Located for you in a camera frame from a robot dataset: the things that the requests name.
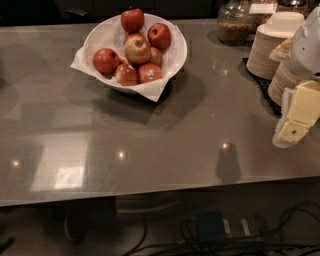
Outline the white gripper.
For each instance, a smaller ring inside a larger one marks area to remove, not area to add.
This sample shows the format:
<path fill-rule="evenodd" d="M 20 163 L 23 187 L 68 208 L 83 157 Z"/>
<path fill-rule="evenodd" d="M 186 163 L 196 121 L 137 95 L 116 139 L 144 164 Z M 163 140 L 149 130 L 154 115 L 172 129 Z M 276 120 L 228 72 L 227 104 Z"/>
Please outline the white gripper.
<path fill-rule="evenodd" d="M 320 7 L 312 10 L 292 39 L 289 70 L 300 78 L 320 79 Z M 282 110 L 286 122 L 312 127 L 320 118 L 320 83 L 307 81 L 286 88 Z"/>

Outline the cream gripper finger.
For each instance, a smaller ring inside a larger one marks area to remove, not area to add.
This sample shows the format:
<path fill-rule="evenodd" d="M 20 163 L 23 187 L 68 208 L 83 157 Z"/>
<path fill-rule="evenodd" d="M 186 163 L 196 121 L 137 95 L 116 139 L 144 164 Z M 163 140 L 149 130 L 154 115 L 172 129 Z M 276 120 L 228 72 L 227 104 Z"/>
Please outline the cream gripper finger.
<path fill-rule="evenodd" d="M 278 148 L 289 148 L 298 144 L 308 132 L 309 127 L 303 123 L 280 119 L 272 143 Z"/>

